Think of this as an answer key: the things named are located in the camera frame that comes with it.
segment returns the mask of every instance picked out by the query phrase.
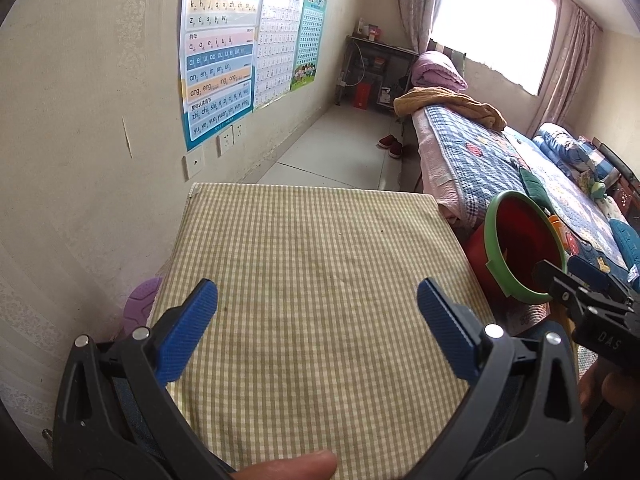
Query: woven mat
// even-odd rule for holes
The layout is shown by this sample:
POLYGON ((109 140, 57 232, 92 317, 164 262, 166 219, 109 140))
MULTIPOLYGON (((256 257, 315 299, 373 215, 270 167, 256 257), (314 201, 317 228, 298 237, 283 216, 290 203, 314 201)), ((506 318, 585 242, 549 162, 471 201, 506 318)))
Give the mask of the woven mat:
POLYGON ((326 448, 337 479, 398 478, 466 391, 418 313, 427 276, 490 322, 431 196, 196 184, 152 322, 202 277, 220 300, 168 390, 235 468, 326 448))

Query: green bucket rim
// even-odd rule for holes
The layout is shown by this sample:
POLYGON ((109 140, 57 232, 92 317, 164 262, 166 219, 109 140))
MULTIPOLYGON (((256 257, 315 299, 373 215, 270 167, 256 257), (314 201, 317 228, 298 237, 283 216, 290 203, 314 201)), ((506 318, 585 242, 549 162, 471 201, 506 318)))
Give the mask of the green bucket rim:
POLYGON ((548 220, 542 209, 540 209, 527 195, 518 191, 503 191, 498 193, 491 200, 491 203, 486 210, 486 215, 484 217, 484 250, 486 251, 487 257, 486 268, 489 269, 489 272, 494 277, 495 282, 500 286, 500 289, 507 298, 513 296, 516 300, 525 304, 547 303, 551 300, 551 296, 544 292, 531 290, 520 283, 502 257, 502 251, 500 250, 500 244, 498 243, 496 219, 500 202, 508 197, 516 197, 517 199, 522 200, 529 205, 540 218, 543 219, 545 225, 549 229, 549 232, 551 232, 551 235, 556 241, 556 247, 558 248, 560 261, 562 263, 562 271, 566 272, 566 255, 564 254, 564 249, 562 248, 556 229, 551 225, 551 222, 548 220), (513 286, 508 286, 508 290, 505 290, 504 281, 511 282, 513 286))

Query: purple stool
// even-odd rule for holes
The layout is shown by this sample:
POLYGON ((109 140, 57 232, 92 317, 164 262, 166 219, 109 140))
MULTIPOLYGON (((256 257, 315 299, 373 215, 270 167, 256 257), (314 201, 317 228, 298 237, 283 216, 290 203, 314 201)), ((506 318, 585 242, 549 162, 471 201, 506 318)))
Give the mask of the purple stool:
POLYGON ((146 326, 160 283, 162 278, 146 280, 131 293, 122 313, 122 329, 125 335, 129 335, 139 326, 146 326))

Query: white cable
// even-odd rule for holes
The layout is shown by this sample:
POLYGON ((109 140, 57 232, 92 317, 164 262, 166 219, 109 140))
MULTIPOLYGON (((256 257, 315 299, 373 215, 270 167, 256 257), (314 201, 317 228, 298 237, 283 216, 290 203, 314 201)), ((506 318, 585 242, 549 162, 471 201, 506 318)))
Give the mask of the white cable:
POLYGON ((362 56, 362 51, 360 49, 360 45, 358 44, 357 41, 353 42, 355 44, 355 46, 358 47, 358 52, 360 53, 360 61, 362 62, 362 77, 360 78, 360 81, 358 81, 356 84, 354 85, 347 85, 347 83, 345 83, 345 86, 351 87, 351 86, 358 86, 360 83, 362 83, 362 80, 364 79, 364 75, 365 75, 365 69, 364 69, 364 57, 362 56))

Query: green pillow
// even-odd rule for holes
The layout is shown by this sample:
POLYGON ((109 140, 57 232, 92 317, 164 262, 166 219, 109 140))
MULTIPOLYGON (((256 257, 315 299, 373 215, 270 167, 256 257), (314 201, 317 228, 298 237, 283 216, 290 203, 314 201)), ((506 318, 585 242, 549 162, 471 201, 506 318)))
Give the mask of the green pillow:
POLYGON ((529 198, 544 211, 547 209, 552 215, 556 214, 554 207, 551 205, 549 195, 546 194, 545 187, 542 182, 526 168, 520 167, 520 179, 529 198))

